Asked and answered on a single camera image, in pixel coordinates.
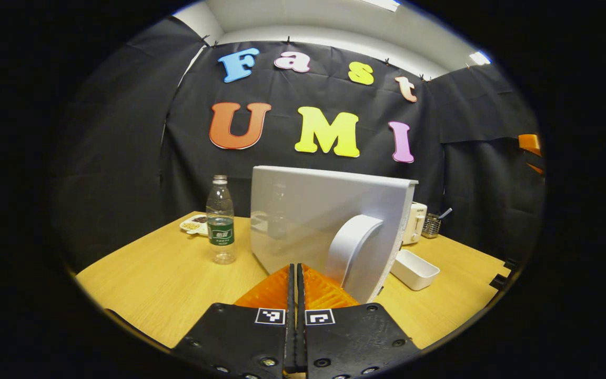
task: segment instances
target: orange letter u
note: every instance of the orange letter u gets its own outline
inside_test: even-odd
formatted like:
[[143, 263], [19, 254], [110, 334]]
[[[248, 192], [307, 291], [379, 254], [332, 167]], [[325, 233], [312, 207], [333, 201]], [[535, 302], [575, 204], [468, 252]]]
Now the orange letter u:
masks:
[[240, 105], [237, 103], [217, 103], [212, 106], [214, 118], [209, 127], [209, 139], [216, 146], [224, 149], [245, 149], [259, 141], [263, 131], [265, 113], [271, 110], [272, 106], [266, 103], [247, 105], [247, 109], [252, 113], [249, 118], [249, 128], [244, 135], [234, 136], [230, 132], [230, 125], [233, 122], [233, 115], [238, 109], [240, 109]]

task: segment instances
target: ceiling light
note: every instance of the ceiling light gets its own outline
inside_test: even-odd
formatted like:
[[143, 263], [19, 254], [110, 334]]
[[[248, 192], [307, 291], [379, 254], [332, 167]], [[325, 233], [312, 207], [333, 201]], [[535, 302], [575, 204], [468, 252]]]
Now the ceiling light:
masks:
[[473, 61], [476, 62], [476, 64], [478, 64], [478, 65], [490, 64], [490, 60], [488, 60], [488, 58], [485, 55], [483, 55], [483, 53], [481, 53], [480, 51], [477, 51], [477, 52], [469, 55], [469, 57], [471, 57], [473, 59]]
[[396, 12], [399, 3], [394, 0], [361, 0], [361, 2], [378, 5], [378, 7], [385, 8], [388, 11]]

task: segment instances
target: ceiling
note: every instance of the ceiling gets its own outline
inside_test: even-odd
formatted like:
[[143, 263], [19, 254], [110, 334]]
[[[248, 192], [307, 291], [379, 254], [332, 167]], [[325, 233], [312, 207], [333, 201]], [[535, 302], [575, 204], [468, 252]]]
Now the ceiling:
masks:
[[224, 32], [273, 25], [363, 34], [417, 53], [450, 71], [474, 65], [476, 48], [406, 4], [390, 12], [360, 0], [206, 0]]

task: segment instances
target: plastic water bottle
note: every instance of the plastic water bottle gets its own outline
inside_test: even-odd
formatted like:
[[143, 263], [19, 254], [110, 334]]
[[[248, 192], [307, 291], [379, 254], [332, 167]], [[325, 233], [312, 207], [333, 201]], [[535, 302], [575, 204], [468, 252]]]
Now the plastic water bottle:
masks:
[[226, 175], [214, 175], [207, 197], [207, 236], [214, 262], [218, 264], [235, 261], [233, 199], [230, 198], [227, 184]]

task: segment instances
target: wooden table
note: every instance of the wooden table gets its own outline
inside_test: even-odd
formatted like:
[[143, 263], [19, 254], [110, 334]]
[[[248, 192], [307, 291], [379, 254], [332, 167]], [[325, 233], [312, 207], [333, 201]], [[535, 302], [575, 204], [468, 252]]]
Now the wooden table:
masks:
[[[179, 224], [194, 214], [121, 247], [76, 276], [99, 305], [168, 347], [175, 347], [212, 303], [233, 304], [267, 276], [250, 252], [249, 218], [236, 218], [238, 257], [223, 266], [212, 262], [206, 237], [180, 230]], [[375, 302], [420, 348], [481, 310], [496, 293], [488, 283], [509, 272], [495, 257], [441, 235], [404, 248], [441, 273], [420, 291], [390, 274]]]

